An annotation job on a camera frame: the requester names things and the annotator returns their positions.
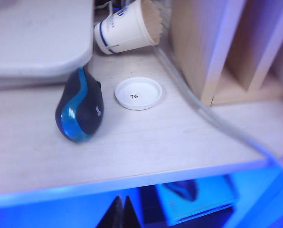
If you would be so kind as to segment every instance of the wireless mouse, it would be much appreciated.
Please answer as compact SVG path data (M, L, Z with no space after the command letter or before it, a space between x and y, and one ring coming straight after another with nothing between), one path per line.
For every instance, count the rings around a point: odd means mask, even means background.
M68 139L80 143L96 132L104 114L101 84L78 68L66 82L55 112L56 124Z
M164 185L186 200L195 201L197 198L198 191L194 180L176 181Z

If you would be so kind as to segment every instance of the white dish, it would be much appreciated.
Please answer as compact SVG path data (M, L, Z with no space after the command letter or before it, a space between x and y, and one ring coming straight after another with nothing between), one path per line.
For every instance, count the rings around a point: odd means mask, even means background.
M146 77L132 77L122 81L115 89L115 97L125 108L144 110L157 104L162 88L156 81Z

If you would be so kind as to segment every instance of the white paper cup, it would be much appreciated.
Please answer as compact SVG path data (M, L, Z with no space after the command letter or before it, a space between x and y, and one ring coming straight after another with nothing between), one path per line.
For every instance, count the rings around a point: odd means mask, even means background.
M136 0L95 26L95 40L102 52L110 55L157 45L147 31L141 10L141 0Z

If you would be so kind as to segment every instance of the clear cable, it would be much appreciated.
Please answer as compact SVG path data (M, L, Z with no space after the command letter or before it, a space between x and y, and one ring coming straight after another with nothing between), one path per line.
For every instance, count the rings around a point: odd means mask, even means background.
M232 124L228 123L226 120L222 119L209 108L203 105L203 103L194 95L190 90L186 82L184 81L182 74L175 68L173 63L166 56L164 51L159 45L154 47L155 52L161 57L169 70L173 73L174 79L179 84L182 92L187 96L191 105L193 105L199 111L200 115L211 125L215 126L217 129L221 130L223 133L229 135L230 137L238 140L239 142L247 145L258 151L260 154L264 155L283 171L283 159L278 158L274 153L272 153L267 147L259 143L254 137L248 135L247 133L241 131L240 129L234 127Z

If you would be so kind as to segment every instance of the blue stripe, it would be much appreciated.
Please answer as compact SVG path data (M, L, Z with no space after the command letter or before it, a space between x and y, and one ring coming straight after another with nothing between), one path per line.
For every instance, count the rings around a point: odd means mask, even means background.
M61 112L61 125L65 134L77 143L91 137L91 135L84 133L80 128L76 117L77 108L88 92L85 73L81 67L79 68L79 81L79 92L65 105Z
M103 22L100 22L100 24L99 24L99 33L100 33L100 37L101 37L101 39L102 39L104 45L107 47L108 44L107 44L107 42L105 41L105 39L104 39L104 37L103 37L102 23L103 23Z

